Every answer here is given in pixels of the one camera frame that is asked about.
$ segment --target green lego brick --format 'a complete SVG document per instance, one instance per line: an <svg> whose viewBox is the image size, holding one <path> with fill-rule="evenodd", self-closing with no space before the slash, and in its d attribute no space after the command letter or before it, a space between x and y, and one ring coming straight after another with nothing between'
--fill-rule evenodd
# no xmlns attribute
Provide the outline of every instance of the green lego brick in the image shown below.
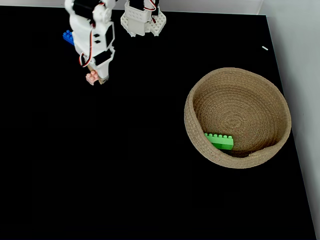
<svg viewBox="0 0 320 240"><path fill-rule="evenodd" d="M234 139L232 138L232 136L222 136L221 134L212 135L211 133L205 133L204 135L217 149L232 150L232 148L234 147Z"/></svg>

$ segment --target red wire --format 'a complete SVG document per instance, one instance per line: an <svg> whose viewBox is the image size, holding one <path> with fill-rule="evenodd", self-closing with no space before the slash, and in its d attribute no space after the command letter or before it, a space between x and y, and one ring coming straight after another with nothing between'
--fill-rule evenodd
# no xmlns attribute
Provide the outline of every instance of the red wire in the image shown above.
<svg viewBox="0 0 320 240"><path fill-rule="evenodd" d="M89 54L89 58L83 65L81 65L81 61L80 61L80 59L82 58L82 54L80 55L80 58L79 58L79 63L81 65L81 67L83 67L83 68L86 67L90 63L91 58L92 58L92 31L93 30L91 29L91 31L90 31L90 54Z"/></svg>
<svg viewBox="0 0 320 240"><path fill-rule="evenodd" d="M150 8L147 8L147 7L144 7L144 9L149 10L149 11L155 11L155 10L157 10L157 6L155 5L154 1L149 0L149 2L153 5L154 9L150 9Z"/></svg>

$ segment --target round basket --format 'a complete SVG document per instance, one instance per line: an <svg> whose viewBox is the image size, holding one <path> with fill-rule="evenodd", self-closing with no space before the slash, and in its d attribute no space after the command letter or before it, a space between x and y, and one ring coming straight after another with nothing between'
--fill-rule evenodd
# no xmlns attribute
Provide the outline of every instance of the round basket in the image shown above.
<svg viewBox="0 0 320 240"><path fill-rule="evenodd" d="M221 68L204 76L187 97L184 123L204 157L234 169L265 163L291 132L288 104L278 88L239 68ZM204 133L232 136L232 150L215 148Z"/></svg>

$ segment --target pink lego brick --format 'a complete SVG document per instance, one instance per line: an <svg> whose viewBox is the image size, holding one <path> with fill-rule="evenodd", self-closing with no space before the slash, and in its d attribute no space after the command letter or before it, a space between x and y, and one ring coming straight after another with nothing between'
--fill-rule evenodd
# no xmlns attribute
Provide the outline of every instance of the pink lego brick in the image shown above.
<svg viewBox="0 0 320 240"><path fill-rule="evenodd" d="M93 86L99 80L97 71L92 71L85 76L86 80Z"/></svg>

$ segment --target white wall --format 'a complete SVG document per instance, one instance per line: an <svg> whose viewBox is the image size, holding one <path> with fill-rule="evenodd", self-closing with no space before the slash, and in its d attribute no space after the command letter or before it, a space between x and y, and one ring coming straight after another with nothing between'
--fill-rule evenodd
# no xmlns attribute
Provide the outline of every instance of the white wall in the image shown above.
<svg viewBox="0 0 320 240"><path fill-rule="evenodd" d="M0 0L0 5L63 7L65 0ZM163 11L257 14L263 0L160 0ZM124 9L119 0L115 9Z"/></svg>
<svg viewBox="0 0 320 240"><path fill-rule="evenodd" d="M320 0L264 0L260 14L267 15L320 239Z"/></svg>

